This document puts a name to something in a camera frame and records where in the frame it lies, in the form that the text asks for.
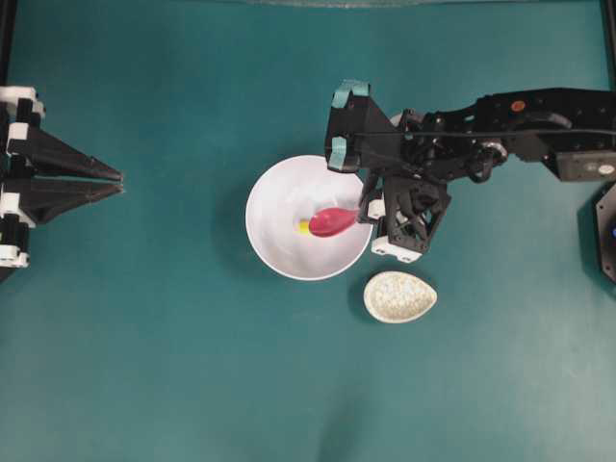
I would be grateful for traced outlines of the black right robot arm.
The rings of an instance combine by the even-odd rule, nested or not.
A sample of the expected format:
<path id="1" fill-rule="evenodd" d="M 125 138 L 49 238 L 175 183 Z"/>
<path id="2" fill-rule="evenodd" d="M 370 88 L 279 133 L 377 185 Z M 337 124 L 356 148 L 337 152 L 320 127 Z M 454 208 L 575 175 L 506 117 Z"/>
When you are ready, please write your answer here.
<path id="1" fill-rule="evenodd" d="M 375 225 L 376 254 L 410 263 L 428 250 L 451 197 L 449 183 L 490 180 L 510 157 L 561 182 L 615 178 L 615 94 L 543 89 L 491 94 L 466 108 L 391 120 L 368 90 L 332 101 L 327 166 L 366 174 L 358 222 Z"/>

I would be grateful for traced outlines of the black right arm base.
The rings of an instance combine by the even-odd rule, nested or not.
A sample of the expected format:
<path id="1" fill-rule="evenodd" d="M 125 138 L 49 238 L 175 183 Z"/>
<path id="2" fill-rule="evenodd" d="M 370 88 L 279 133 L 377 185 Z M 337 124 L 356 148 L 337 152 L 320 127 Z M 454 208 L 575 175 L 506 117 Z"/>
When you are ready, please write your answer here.
<path id="1" fill-rule="evenodd" d="M 605 183 L 577 211 L 579 255 L 590 281 L 615 293 L 615 183 Z"/>

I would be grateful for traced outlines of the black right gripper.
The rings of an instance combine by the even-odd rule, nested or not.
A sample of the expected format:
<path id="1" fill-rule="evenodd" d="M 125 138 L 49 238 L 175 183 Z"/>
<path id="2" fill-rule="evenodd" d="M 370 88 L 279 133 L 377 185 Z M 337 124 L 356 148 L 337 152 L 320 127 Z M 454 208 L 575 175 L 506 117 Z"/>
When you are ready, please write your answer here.
<path id="1" fill-rule="evenodd" d="M 359 199 L 356 222 L 376 224 L 372 253 L 402 263 L 419 260 L 430 248 L 451 198 L 445 184 L 391 176 L 378 188 L 379 175 L 369 172 Z"/>

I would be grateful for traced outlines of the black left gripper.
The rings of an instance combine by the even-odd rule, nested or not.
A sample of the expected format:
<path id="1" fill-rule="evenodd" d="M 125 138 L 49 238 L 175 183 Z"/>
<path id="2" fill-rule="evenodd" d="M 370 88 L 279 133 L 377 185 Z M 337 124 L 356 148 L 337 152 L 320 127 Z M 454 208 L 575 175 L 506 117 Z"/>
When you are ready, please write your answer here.
<path id="1" fill-rule="evenodd" d="M 75 208 L 122 193 L 118 170 L 39 129 L 45 107 L 32 87 L 1 89 L 1 280 L 30 265 L 30 231 Z"/>

